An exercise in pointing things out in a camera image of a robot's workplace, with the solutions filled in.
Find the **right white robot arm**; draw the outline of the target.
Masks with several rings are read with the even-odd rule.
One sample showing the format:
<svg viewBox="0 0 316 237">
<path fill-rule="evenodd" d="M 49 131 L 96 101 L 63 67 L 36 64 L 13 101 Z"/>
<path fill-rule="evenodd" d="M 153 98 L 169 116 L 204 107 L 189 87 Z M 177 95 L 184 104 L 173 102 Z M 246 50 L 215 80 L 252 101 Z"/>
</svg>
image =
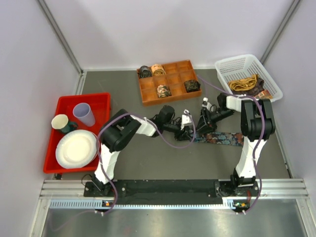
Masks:
<svg viewBox="0 0 316 237">
<path fill-rule="evenodd" d="M 272 105 L 269 99 L 255 99 L 245 95 L 229 96 L 224 93 L 221 93 L 217 100 L 218 106 L 213 107 L 208 99 L 204 98 L 195 142 L 242 146 L 240 160 L 230 176 L 230 181 L 215 183 L 218 195 L 240 196 L 258 187 L 257 162 L 263 146 L 276 129 Z M 241 134 L 216 132 L 217 122 L 234 112 L 240 113 Z"/>
</svg>

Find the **dark floral necktie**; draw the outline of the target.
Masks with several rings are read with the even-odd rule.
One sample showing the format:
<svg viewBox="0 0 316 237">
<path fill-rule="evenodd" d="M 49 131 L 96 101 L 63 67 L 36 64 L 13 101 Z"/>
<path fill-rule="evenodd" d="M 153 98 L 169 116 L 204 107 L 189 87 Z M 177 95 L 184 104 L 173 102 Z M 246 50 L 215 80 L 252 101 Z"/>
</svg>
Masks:
<svg viewBox="0 0 316 237">
<path fill-rule="evenodd" d="M 242 133 L 211 132 L 203 135 L 196 134 L 194 142 L 242 147 L 244 136 Z"/>
</svg>

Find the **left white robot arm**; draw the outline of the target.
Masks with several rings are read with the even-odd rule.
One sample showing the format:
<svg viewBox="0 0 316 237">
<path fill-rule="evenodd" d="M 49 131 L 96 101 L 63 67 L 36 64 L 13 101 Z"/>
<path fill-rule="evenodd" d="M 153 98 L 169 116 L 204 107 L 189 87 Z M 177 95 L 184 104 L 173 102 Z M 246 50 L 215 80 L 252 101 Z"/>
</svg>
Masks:
<svg viewBox="0 0 316 237">
<path fill-rule="evenodd" d="M 163 106 L 152 118 L 137 116 L 125 109 L 119 110 L 97 135 L 99 163 L 91 179 L 96 192 L 102 196 L 111 192 L 118 156 L 136 134 L 155 138 L 162 136 L 164 131 L 173 133 L 178 141 L 190 143 L 194 142 L 197 134 L 188 110 L 178 118 L 175 118 L 175 110 L 169 105 Z"/>
</svg>

